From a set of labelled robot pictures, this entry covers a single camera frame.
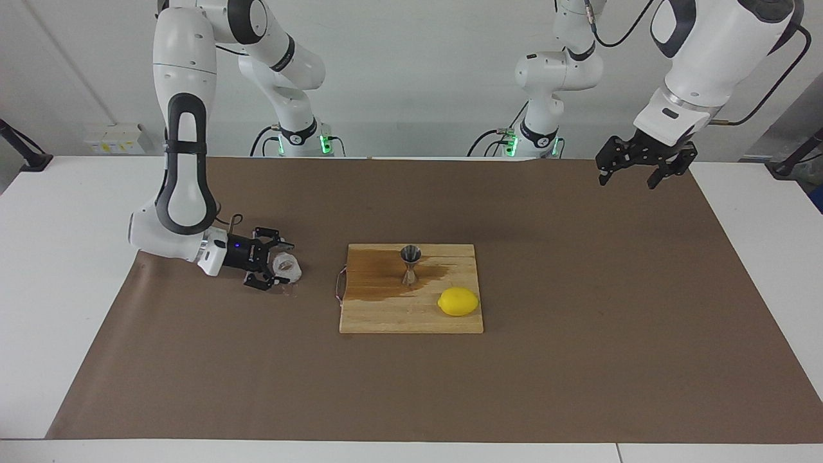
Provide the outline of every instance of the brown mat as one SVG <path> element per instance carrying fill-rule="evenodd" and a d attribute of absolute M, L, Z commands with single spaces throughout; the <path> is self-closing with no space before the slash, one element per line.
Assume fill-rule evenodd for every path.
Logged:
<path fill-rule="evenodd" d="M 690 176 L 591 161 L 213 159 L 291 296 L 137 257 L 49 438 L 823 442 L 823 404 Z M 474 243 L 486 333 L 341 335 L 352 242 Z"/>

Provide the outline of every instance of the wooden cutting board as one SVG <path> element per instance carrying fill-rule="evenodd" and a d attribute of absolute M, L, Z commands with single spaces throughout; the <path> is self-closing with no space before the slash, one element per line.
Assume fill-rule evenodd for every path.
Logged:
<path fill-rule="evenodd" d="M 344 334 L 480 334 L 482 304 L 468 316 L 444 314 L 437 301 L 452 287 L 480 297 L 474 245 L 419 245 L 419 281 L 402 284 L 402 245 L 349 245 L 340 332 Z"/>

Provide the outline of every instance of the metal jigger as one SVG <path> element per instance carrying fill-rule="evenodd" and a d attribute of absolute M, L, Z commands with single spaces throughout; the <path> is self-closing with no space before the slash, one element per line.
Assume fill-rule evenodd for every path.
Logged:
<path fill-rule="evenodd" d="M 403 277 L 404 285 L 411 286 L 417 283 L 417 275 L 414 273 L 414 267 L 420 262 L 421 257 L 423 257 L 423 252 L 419 247 L 414 245 L 406 246 L 400 251 L 400 258 L 406 263 L 406 275 Z"/>

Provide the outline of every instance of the white tabletop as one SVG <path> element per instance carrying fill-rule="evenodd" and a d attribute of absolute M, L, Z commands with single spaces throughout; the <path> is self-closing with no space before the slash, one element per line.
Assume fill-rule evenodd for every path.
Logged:
<path fill-rule="evenodd" d="M 158 157 L 58 157 L 43 173 L 20 175 L 0 196 L 0 438 L 45 435 L 131 268 L 136 251 L 126 240 L 128 216 L 160 187 L 162 168 Z M 818 283 L 823 216 L 795 184 L 773 180 L 763 166 L 695 164 L 692 172 L 812 384 L 823 393 L 823 285 Z M 617 463 L 617 450 L 615 445 L 34 441 L 0 442 L 0 461 L 282 456 L 277 460 Z M 823 446 L 620 445 L 619 450 L 624 463 L 823 461 Z"/>

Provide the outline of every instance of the yellow lemon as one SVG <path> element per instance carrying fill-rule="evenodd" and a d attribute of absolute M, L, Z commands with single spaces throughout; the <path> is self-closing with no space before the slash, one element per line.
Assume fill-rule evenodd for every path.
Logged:
<path fill-rule="evenodd" d="M 440 295 L 437 306 L 446 315 L 467 316 L 477 310 L 480 300 L 466 288 L 449 288 Z"/>

